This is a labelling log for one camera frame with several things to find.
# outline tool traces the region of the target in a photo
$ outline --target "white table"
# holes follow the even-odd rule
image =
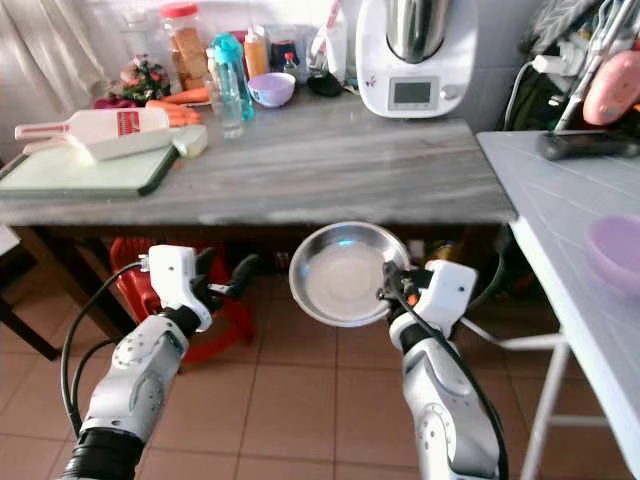
[[[585,242],[596,218],[640,214],[640,158],[549,162],[535,153],[539,133],[478,135],[518,211],[513,233],[566,340],[554,347],[521,478],[534,478],[549,426],[601,423],[552,415],[569,348],[600,401],[627,466],[640,478],[640,300],[617,295],[593,273]]]

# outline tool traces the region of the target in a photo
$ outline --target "jar with red lid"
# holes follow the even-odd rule
[[[198,34],[198,5],[192,2],[170,3],[160,15],[169,33],[169,54],[183,90],[204,86],[207,58]]]

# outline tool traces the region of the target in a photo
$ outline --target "small purple bowl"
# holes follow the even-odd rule
[[[587,232],[594,270],[626,295],[640,296],[640,217],[611,215],[591,224]]]
[[[296,77],[288,73],[265,73],[249,80],[249,92],[253,99],[269,108],[287,103],[295,86]]]

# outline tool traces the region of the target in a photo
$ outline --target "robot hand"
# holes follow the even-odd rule
[[[425,480],[495,479],[499,474],[500,449],[487,412],[441,344],[465,312],[475,277],[474,270],[444,260],[431,261],[422,271],[385,266],[385,288],[410,298],[415,313],[441,334],[434,338],[404,309],[395,310],[389,320],[391,342],[404,354],[403,393]],[[383,290],[381,296],[390,293]]]
[[[212,252],[158,245],[143,259],[163,311],[150,315],[115,348],[111,368],[96,386],[62,479],[131,480],[160,418],[169,384],[189,338],[211,325],[222,298],[238,298],[256,268],[252,255],[230,285],[208,285]]]

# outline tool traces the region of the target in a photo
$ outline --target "water bottle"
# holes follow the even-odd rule
[[[211,48],[220,79],[220,91],[237,92],[240,98],[242,119],[248,122],[254,117],[255,112],[247,85],[247,77],[244,74],[242,45],[232,34],[220,33],[214,38]],[[228,85],[228,83],[233,83],[235,87]]]
[[[220,127],[223,137],[237,137],[243,131],[242,104],[240,103],[237,80],[233,71],[229,72],[225,69],[225,81],[222,84],[212,49],[207,48],[207,56],[209,57],[208,68],[211,73],[204,79],[204,83],[209,92],[216,125]]]

